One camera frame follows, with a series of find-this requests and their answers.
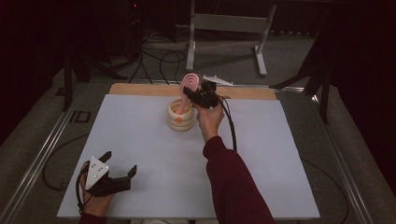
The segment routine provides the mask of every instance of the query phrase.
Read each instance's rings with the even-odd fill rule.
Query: maroon sleeve
[[[97,217],[91,214],[81,214],[81,219],[78,224],[106,224],[106,217]]]
[[[219,224],[275,223],[242,158],[219,136],[206,142],[204,156]]]

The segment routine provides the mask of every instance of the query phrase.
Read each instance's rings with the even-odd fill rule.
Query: white stand
[[[195,0],[191,0],[190,41],[186,70],[192,71],[194,68],[195,29],[248,32],[262,34],[262,40],[260,41],[260,45],[255,47],[255,53],[260,76],[265,77],[267,70],[265,69],[264,59],[262,57],[262,49],[264,48],[275,10],[276,5],[272,5],[267,18],[199,14],[195,13]]]

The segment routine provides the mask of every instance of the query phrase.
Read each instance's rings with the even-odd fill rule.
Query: hand
[[[224,118],[224,111],[220,104],[211,109],[205,109],[197,104],[192,104],[197,110],[197,119],[205,143],[212,137],[218,136],[219,126]]]
[[[83,203],[85,204],[82,212],[97,217],[105,217],[114,194],[110,194],[105,197],[94,197],[87,190],[85,190],[86,180],[87,174],[83,174],[79,180],[79,184],[82,188],[82,199]]]

